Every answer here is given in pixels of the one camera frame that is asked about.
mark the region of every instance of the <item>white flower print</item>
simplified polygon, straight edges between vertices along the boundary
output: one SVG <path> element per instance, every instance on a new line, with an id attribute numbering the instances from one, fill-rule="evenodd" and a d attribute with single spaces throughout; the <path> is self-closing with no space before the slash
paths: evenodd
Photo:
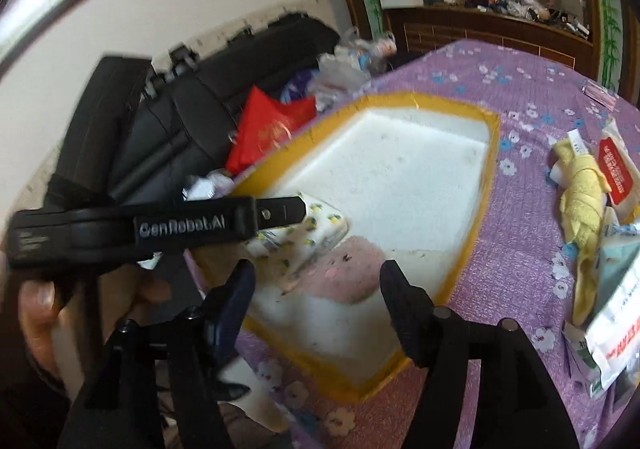
<path id="1" fill-rule="evenodd" d="M 276 406 L 278 411 L 282 413 L 282 416 L 286 418 L 289 423 L 296 422 L 296 417 L 286 407 L 284 407 L 279 402 L 274 402 L 274 405 Z"/>
<path id="2" fill-rule="evenodd" d="M 569 269 L 567 267 L 561 267 L 560 265 L 554 265 L 552 272 L 554 274 L 554 278 L 557 280 L 561 280 L 569 276 Z"/>
<path id="3" fill-rule="evenodd" d="M 562 254 L 556 252 L 551 261 L 553 263 L 552 273 L 556 281 L 560 281 L 561 279 L 569 276 L 569 269 L 566 267 Z"/>
<path id="4" fill-rule="evenodd" d="M 582 444 L 582 449 L 591 449 L 593 447 L 593 443 L 596 441 L 596 436 L 598 434 L 598 425 L 594 425 L 589 432 L 584 436 L 584 442 Z"/>
<path id="5" fill-rule="evenodd" d="M 523 145 L 520 148 L 520 156 L 522 156 L 523 158 L 529 158 L 531 156 L 531 153 L 533 153 L 533 149 L 530 145 Z"/>
<path id="6" fill-rule="evenodd" d="M 515 164 L 508 158 L 505 158 L 500 162 L 500 170 L 502 171 L 502 174 L 507 176 L 513 176 L 518 172 Z"/>
<path id="7" fill-rule="evenodd" d="M 300 381 L 291 382 L 284 388 L 284 403 L 291 409 L 300 409 L 308 397 L 309 392 Z"/>
<path id="8" fill-rule="evenodd" d="M 258 378 L 270 389 L 282 384 L 282 366 L 277 359 L 269 359 L 265 363 L 258 364 Z"/>
<path id="9" fill-rule="evenodd" d="M 560 252 L 556 252 L 554 254 L 554 257 L 551 258 L 551 262 L 554 265 L 561 265 L 562 267 L 564 267 L 564 257 L 562 257 L 562 254 L 560 254 Z"/>
<path id="10" fill-rule="evenodd" d="M 355 418 L 356 414 L 353 411 L 339 407 L 329 413 L 323 423 L 331 436 L 347 436 L 349 431 L 356 427 Z"/>
<path id="11" fill-rule="evenodd" d="M 558 281 L 556 286 L 554 286 L 554 294 L 560 299 L 564 299 L 567 292 L 569 292 L 569 286 L 564 281 Z"/>
<path id="12" fill-rule="evenodd" d="M 538 328 L 531 336 L 533 347 L 542 353 L 550 352 L 556 343 L 556 334 L 546 328 Z"/>

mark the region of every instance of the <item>human hand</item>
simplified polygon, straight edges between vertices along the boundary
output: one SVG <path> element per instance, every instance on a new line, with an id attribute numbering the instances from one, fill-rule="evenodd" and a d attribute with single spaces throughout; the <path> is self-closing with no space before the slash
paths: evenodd
<path id="1" fill-rule="evenodd" d="M 0 267 L 2 270 L 6 264 L 1 263 Z M 109 337 L 118 318 L 131 317 L 138 323 L 145 323 L 151 305 L 171 299 L 169 283 L 155 281 L 151 271 L 138 265 L 124 265 L 100 278 L 104 339 Z M 60 371 L 56 364 L 52 330 L 59 318 L 67 313 L 52 282 L 26 281 L 20 287 L 18 320 L 25 343 L 38 365 L 55 378 L 60 377 Z"/>

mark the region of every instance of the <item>bed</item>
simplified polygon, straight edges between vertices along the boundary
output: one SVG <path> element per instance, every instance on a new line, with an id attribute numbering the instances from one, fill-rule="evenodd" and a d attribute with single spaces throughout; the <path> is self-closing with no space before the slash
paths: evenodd
<path id="1" fill-rule="evenodd" d="M 491 201 L 449 306 L 467 320 L 495 324 L 512 317 L 521 324 L 562 396 L 580 444 L 589 448 L 620 411 L 613 412 L 610 393 L 591 400 L 570 378 L 561 329 L 572 310 L 577 251 L 562 239 L 561 190 L 549 178 L 553 144 L 577 128 L 593 145 L 608 116 L 582 93 L 585 81 L 562 64 L 463 40 L 372 80 L 353 100 L 376 93 L 429 93 L 500 114 Z M 632 158 L 640 161 L 640 113 L 619 100 L 613 116 Z M 342 405 L 321 396 L 312 378 L 254 335 L 243 332 L 237 348 L 296 420 L 294 439 L 300 447 L 401 446 L 424 371 L 409 366 L 372 399 Z M 469 445 L 478 383 L 479 365 L 470 363 L 456 447 Z"/>

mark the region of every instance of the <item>wall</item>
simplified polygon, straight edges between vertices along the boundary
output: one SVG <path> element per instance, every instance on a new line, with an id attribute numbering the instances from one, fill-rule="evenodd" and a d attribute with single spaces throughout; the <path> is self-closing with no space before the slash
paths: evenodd
<path id="1" fill-rule="evenodd" d="M 64 135 L 101 55 L 157 56 L 223 22 L 287 1 L 85 0 L 60 18 L 0 79 L 0 220 Z M 346 7 L 336 19 L 338 29 L 349 25 Z"/>

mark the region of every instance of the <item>cluttered items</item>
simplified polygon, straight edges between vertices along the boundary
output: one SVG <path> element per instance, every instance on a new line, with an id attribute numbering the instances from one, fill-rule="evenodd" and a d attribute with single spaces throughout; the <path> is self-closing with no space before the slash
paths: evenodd
<path id="1" fill-rule="evenodd" d="M 234 192 L 301 193 L 305 221 L 247 245 L 193 249 L 197 279 L 218 285 L 237 259 L 252 260 L 249 330 L 312 374 L 323 395 L 371 396 L 405 360 L 380 294 L 380 265 L 395 259 L 412 284 L 447 300 L 488 201 L 499 125 L 475 106 L 409 93 L 331 112 Z M 463 161 L 465 169 L 450 169 Z"/>
<path id="2" fill-rule="evenodd" d="M 618 400 L 640 381 L 640 172 L 613 118 L 596 156 L 577 130 L 554 149 L 565 189 L 564 238 L 579 249 L 574 312 L 563 329 L 572 379 L 590 397 L 616 383 Z M 618 393 L 619 387 L 625 391 Z"/>
<path id="3" fill-rule="evenodd" d="M 318 57 L 317 70 L 294 73 L 279 100 L 253 87 L 246 100 L 234 146 L 225 168 L 239 175 L 272 150 L 289 141 L 318 113 L 346 100 L 374 76 L 386 71 L 386 60 L 396 53 L 389 33 L 375 41 L 360 38 L 357 28 L 346 32 L 333 54 Z"/>
<path id="4" fill-rule="evenodd" d="M 552 2 L 544 0 L 380 0 L 383 9 L 416 8 L 420 6 L 456 6 L 508 15 L 546 26 L 562 29 L 575 36 L 588 39 L 591 31 L 576 15 L 569 14 Z"/>

